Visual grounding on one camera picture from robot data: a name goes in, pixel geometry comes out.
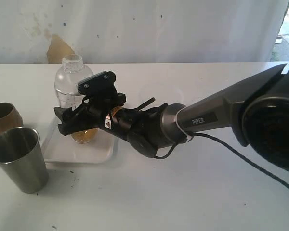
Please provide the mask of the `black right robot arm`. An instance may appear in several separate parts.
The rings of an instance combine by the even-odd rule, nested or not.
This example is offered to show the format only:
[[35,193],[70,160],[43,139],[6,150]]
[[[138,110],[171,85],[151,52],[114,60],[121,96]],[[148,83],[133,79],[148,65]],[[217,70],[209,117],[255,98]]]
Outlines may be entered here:
[[190,106],[150,108],[148,100],[134,109],[124,107],[126,96],[116,91],[115,73],[103,71],[77,83],[83,96],[77,108],[55,107],[54,112],[64,136],[99,128],[149,158],[202,131],[230,127],[242,146],[289,172],[289,70],[283,74],[283,69],[274,66]]

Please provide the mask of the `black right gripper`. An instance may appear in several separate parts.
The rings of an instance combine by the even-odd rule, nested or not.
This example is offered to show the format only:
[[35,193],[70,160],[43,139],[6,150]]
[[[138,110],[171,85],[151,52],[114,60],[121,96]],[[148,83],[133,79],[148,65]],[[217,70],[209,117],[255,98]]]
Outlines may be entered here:
[[105,129],[105,119],[110,111],[117,107],[123,106],[126,102],[126,95],[124,93],[102,93],[95,96],[86,96],[82,100],[81,107],[84,108],[84,112],[77,118],[77,122],[71,122],[74,120],[75,113],[72,108],[54,107],[56,117],[61,121],[58,124],[59,132],[64,135],[70,135],[74,132],[87,130],[92,128]]

